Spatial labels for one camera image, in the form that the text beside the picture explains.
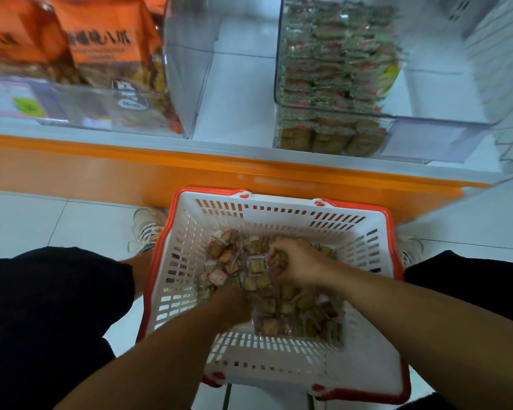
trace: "black pants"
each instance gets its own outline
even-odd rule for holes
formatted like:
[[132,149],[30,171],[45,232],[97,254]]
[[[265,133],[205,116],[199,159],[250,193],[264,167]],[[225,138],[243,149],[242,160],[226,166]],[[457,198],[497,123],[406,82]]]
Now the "black pants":
[[[446,251],[405,280],[513,320],[513,263]],[[78,248],[0,259],[0,409],[51,409],[114,359],[104,333],[129,311],[131,266]],[[433,394],[405,409],[452,409]]]
[[[513,263],[468,259],[447,250],[408,268],[405,281],[472,303],[513,321]],[[454,409],[437,393],[402,408]]]

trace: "person's left arm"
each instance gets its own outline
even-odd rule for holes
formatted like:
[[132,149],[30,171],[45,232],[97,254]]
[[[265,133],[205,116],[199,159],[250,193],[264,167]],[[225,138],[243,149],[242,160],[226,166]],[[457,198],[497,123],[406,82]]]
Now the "person's left arm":
[[55,410],[186,410],[198,392],[216,335],[250,318],[243,291],[222,288],[94,373]]

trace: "forearm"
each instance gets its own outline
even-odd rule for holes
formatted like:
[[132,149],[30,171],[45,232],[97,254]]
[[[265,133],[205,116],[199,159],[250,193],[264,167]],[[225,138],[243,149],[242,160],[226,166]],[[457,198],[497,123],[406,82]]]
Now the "forearm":
[[186,410],[220,331],[220,311],[211,303],[188,310],[90,376],[56,409]]
[[513,408],[513,322],[450,296],[337,265],[344,296],[459,409]]

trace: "person's right arm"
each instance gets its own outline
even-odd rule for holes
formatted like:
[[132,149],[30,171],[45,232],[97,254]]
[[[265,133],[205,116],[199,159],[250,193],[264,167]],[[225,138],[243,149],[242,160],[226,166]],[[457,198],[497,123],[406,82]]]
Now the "person's right arm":
[[513,409],[513,321],[447,295],[331,260],[293,240],[277,283],[337,292],[459,410]]

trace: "red basket rim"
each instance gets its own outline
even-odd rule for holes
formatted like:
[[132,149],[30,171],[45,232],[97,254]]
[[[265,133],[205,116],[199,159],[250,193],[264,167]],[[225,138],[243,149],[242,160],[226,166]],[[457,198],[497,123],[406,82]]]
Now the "red basket rim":
[[[175,217],[175,213],[177,212],[177,206],[179,202],[179,197],[184,192],[196,192],[196,193],[205,193],[205,194],[213,194],[216,196],[233,196],[234,194],[247,192],[248,190],[244,188],[240,188],[237,190],[230,190],[226,188],[206,188],[206,187],[185,187],[177,190],[175,195],[173,196],[173,201],[171,203],[171,207],[169,209],[169,215],[167,217],[167,222],[165,224],[164,230],[160,234],[156,247],[154,250],[154,255],[152,256],[152,262],[150,263],[150,273],[148,276],[148,280],[146,282],[146,286],[144,288],[144,312],[143,319],[141,321],[141,326],[139,327],[139,332],[137,334],[137,343],[142,341],[145,337],[146,330],[148,328],[148,324],[150,321],[151,309],[152,309],[152,293],[154,292],[154,286],[156,284],[156,278],[158,275],[158,271],[160,270],[161,258],[164,253],[165,241],[171,232],[171,228],[173,227],[173,221]],[[370,210],[374,212],[380,212],[386,218],[386,230],[388,236],[388,247],[390,249],[390,255],[393,262],[393,277],[397,280],[403,280],[403,266],[399,261],[399,257],[397,255],[396,245],[395,245],[395,233],[394,233],[394,225],[393,219],[388,209],[382,206],[375,206],[373,204],[364,204],[364,203],[349,203],[345,201],[333,200],[328,198],[323,198],[321,201],[324,201],[331,206],[340,207],[340,208],[351,208],[357,210]],[[373,403],[383,403],[383,404],[392,404],[399,405],[403,404],[410,398],[411,394],[411,384],[410,384],[410,373],[409,366],[407,363],[401,359],[401,373],[402,373],[402,381],[403,381],[403,391],[398,395],[390,395],[390,394],[381,394],[381,393],[368,393],[366,391],[358,391],[358,390],[349,390],[336,388],[327,393],[322,394],[319,397],[316,397],[317,400],[328,401],[328,400],[350,400],[350,401],[368,401]],[[204,375],[202,382],[211,387],[220,387],[222,384],[217,383],[215,380],[209,378]],[[321,391],[323,386],[314,385],[312,387],[314,391]]]

